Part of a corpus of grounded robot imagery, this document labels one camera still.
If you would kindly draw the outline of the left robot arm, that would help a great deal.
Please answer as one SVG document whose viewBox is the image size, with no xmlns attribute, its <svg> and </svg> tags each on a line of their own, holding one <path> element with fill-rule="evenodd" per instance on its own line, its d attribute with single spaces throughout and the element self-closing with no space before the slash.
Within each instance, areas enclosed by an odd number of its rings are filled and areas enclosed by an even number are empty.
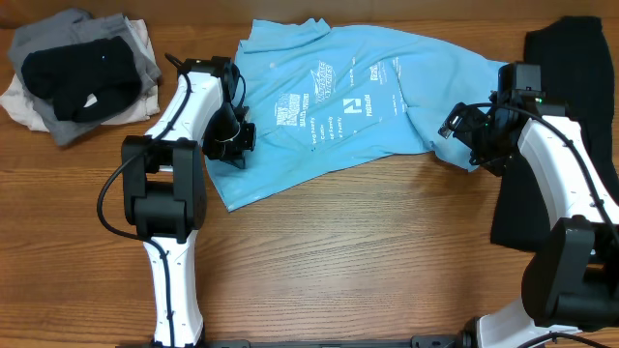
<svg viewBox="0 0 619 348">
<path fill-rule="evenodd" d="M 245 80 L 226 57 L 169 61 L 177 90 L 163 116 L 121 148 L 124 209 L 149 257 L 156 328 L 152 347 L 200 347 L 204 319 L 195 284 L 195 243 L 206 218 L 203 162 L 238 169 L 255 146 Z"/>
</svg>

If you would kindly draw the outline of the light blue t-shirt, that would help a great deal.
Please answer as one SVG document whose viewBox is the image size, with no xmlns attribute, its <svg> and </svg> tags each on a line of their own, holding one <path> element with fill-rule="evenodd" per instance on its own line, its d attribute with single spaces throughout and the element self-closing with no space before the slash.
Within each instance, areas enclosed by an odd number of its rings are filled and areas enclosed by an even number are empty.
<svg viewBox="0 0 619 348">
<path fill-rule="evenodd" d="M 470 168 L 469 150 L 439 129 L 453 107 L 484 102 L 500 63 L 452 43 L 324 20 L 255 20 L 235 56 L 255 147 L 238 169 L 209 175 L 236 210 L 323 174 L 391 155 L 434 153 Z"/>
</svg>

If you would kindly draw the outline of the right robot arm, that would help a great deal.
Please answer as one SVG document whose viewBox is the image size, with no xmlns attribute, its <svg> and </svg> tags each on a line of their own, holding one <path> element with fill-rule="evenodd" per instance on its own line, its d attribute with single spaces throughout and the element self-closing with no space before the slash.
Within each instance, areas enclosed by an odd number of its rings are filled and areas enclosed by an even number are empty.
<svg viewBox="0 0 619 348">
<path fill-rule="evenodd" d="M 456 347 L 541 347 L 618 325 L 618 207 L 609 197 L 565 103 L 547 98 L 538 65 L 498 72 L 487 102 L 458 103 L 439 129 L 502 176 L 514 154 L 535 176 L 549 237 L 526 267 L 518 300 L 471 319 Z"/>
</svg>

